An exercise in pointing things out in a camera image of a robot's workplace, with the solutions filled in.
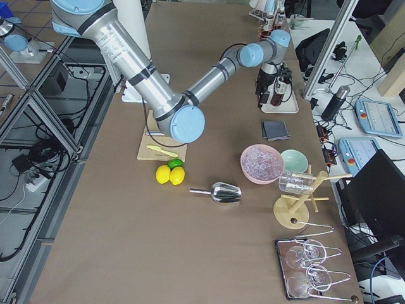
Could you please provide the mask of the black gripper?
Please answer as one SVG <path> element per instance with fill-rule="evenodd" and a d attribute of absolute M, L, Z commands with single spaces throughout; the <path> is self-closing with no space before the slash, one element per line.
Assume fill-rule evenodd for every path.
<path fill-rule="evenodd" d="M 262 108 L 270 97 L 268 92 L 269 86 L 271 86 L 278 73 L 278 68 L 276 65 L 262 65 L 257 79 L 256 79 L 256 91 L 255 94 L 258 95 L 258 107 Z"/>

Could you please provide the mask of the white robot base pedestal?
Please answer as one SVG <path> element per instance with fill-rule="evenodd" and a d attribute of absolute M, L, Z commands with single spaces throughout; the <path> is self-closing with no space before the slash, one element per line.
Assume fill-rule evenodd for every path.
<path fill-rule="evenodd" d="M 170 88 L 151 62 L 144 15 L 140 1 L 113 1 L 118 10 L 118 24 L 123 28 L 121 41 L 128 48 L 122 58 L 126 88 L 124 102 L 147 102 L 155 110 L 167 104 Z"/>

